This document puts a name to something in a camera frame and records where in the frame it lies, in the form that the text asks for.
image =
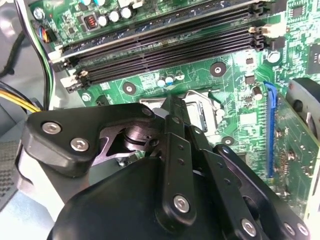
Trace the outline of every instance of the surface-mount component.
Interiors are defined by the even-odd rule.
[[[320,44],[314,43],[309,47],[307,74],[320,73]]]

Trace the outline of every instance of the wire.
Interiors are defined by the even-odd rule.
[[[34,48],[41,63],[42,72],[44,76],[43,108],[44,110],[48,110],[51,97],[53,96],[53,71],[49,65],[48,57],[46,56],[44,47],[36,37],[36,34],[28,20],[26,5],[24,4],[23,0],[14,0],[14,4],[22,30],[24,34],[29,38],[30,43]]]
[[[20,107],[22,107],[22,108],[24,108],[26,110],[29,110],[32,113],[41,111],[39,108],[35,107],[34,105],[26,102],[25,100],[23,100],[23,99],[21,99],[19,97],[14,96],[13,94],[8,93],[6,91],[0,90],[0,97],[2,97],[4,99],[7,99],[7,100],[9,100],[10,102],[12,102],[14,104],[17,104]]]
[[[8,60],[6,61],[6,65],[4,66],[3,70],[0,72],[0,79],[6,76],[13,69],[16,58],[18,56],[20,46],[24,41],[24,39],[25,39],[25,34],[22,31],[19,33],[18,37],[16,38],[16,40],[12,45]]]

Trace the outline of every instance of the black wire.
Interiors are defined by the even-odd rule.
[[[3,70],[0,72],[0,79],[6,76],[13,68],[16,62],[16,58],[18,56],[21,44],[25,39],[24,32],[20,32],[16,40],[14,41],[8,60],[6,61],[6,65],[4,66]]]
[[[43,77],[44,77],[44,90],[43,90],[43,109],[44,110],[49,110],[49,102],[50,102],[50,80],[49,80],[49,72],[47,72],[47,69],[45,67],[45,63],[44,63],[44,60],[40,54],[40,52],[37,50],[37,47],[35,45],[35,43],[32,41],[28,31],[27,31],[27,28],[26,28],[26,25],[25,25],[25,22],[24,22],[24,19],[22,17],[22,14],[21,14],[21,10],[20,10],[20,7],[19,7],[19,4],[17,1],[14,1],[14,5],[15,5],[15,8],[16,8],[16,12],[17,12],[17,15],[18,15],[18,18],[19,18],[19,21],[20,21],[20,24],[21,24],[21,27],[22,27],[22,31],[24,32],[25,36],[29,39],[32,47],[34,48],[35,52],[36,52],[36,55],[38,56],[39,58],[39,61],[40,61],[40,64],[41,64],[41,68],[42,68],[42,72],[43,72]]]

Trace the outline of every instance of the white capacitor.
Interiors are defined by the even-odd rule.
[[[100,16],[98,18],[98,23],[101,27],[104,27],[108,24],[108,19],[105,16]]]
[[[129,19],[133,16],[134,12],[133,9],[129,6],[125,6],[124,8],[121,9],[121,17],[124,19]]]
[[[118,22],[120,19],[120,13],[116,10],[110,12],[109,19],[110,19],[110,21],[112,21],[114,23]]]
[[[165,78],[165,83],[168,84],[168,85],[172,85],[174,83],[174,80],[175,80],[175,76],[172,75],[172,74],[169,74]]]
[[[94,0],[94,2],[98,6],[103,6],[106,3],[106,0]]]
[[[88,5],[90,5],[91,0],[81,0],[81,2],[82,2],[84,5],[88,6]]]
[[[165,82],[164,78],[163,77],[159,77],[159,80],[156,82],[156,85],[159,88],[164,88],[165,85],[166,85],[166,82]]]

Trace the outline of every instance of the green circuit board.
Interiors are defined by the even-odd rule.
[[[320,144],[281,95],[275,129],[273,190],[304,218],[315,211],[310,202],[319,177]]]

